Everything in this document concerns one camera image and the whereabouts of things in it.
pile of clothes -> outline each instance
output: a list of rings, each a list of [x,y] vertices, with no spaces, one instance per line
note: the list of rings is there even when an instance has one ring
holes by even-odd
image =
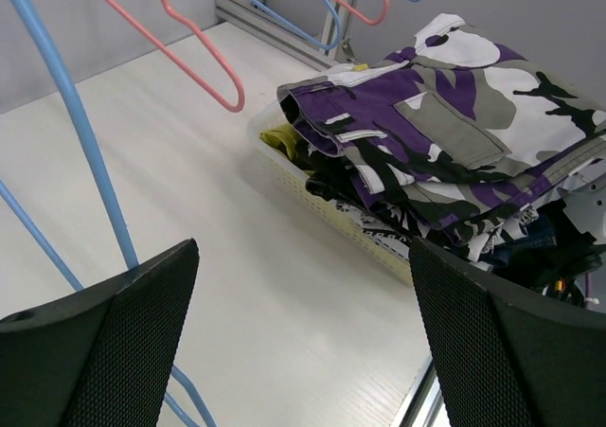
[[[557,245],[535,205],[606,156],[606,112],[456,15],[406,48],[277,90],[288,124],[261,138],[306,189],[406,254],[415,236],[471,262]]]

textured black surface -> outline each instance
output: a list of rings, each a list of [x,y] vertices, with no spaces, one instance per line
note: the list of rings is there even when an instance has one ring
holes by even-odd
[[[198,261],[185,241],[0,322],[0,424],[154,426]]]
[[[412,274],[453,427],[606,425],[606,316],[415,240]]]

table surface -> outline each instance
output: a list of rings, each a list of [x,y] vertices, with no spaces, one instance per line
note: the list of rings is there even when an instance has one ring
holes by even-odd
[[[158,52],[78,85],[139,259],[200,246],[176,363],[220,427],[388,426],[429,354],[414,293],[279,190],[245,137],[315,71],[229,24],[206,34],[245,85],[237,115]],[[235,96],[196,39],[172,49]],[[0,116],[0,177],[85,286],[124,270],[58,94]],[[0,316],[70,294],[5,205],[0,221]],[[165,405],[159,425],[181,424]]]

beige plastic basket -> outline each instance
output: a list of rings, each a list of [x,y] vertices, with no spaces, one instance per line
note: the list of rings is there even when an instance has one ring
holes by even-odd
[[[326,222],[364,247],[372,257],[388,267],[404,282],[412,285],[410,266],[407,259],[402,258],[388,247],[365,235],[360,227],[345,213],[336,210],[331,204],[321,198],[309,194],[305,190],[305,182],[308,175],[260,140],[259,135],[261,132],[273,129],[285,122],[284,114],[280,110],[279,104],[275,101],[251,119],[246,129],[247,136],[255,148],[272,161],[279,185],[293,194],[296,199],[309,209],[319,214]]]

metal frame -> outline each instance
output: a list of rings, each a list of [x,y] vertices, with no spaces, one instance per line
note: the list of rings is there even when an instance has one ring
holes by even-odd
[[[355,6],[356,0],[346,1]],[[343,41],[330,51],[309,45],[246,0],[215,0],[215,7],[219,18],[253,34],[317,70],[327,69],[340,62],[354,61],[348,41],[350,16],[347,10],[338,4],[335,9],[344,24]],[[327,44],[332,40],[335,30],[335,24],[327,12],[321,42]],[[443,398],[436,370],[430,356],[419,371],[390,427],[431,427],[442,404]]]

